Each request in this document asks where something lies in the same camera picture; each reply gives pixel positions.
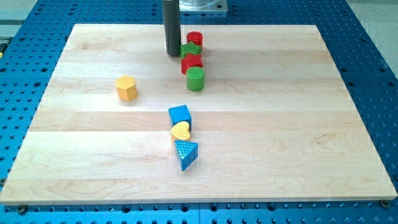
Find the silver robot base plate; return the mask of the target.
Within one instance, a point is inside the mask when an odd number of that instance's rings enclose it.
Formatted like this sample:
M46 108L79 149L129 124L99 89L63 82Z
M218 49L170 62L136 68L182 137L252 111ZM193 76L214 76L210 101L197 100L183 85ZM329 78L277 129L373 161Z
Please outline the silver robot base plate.
M182 14L226 14L227 0L179 0Z

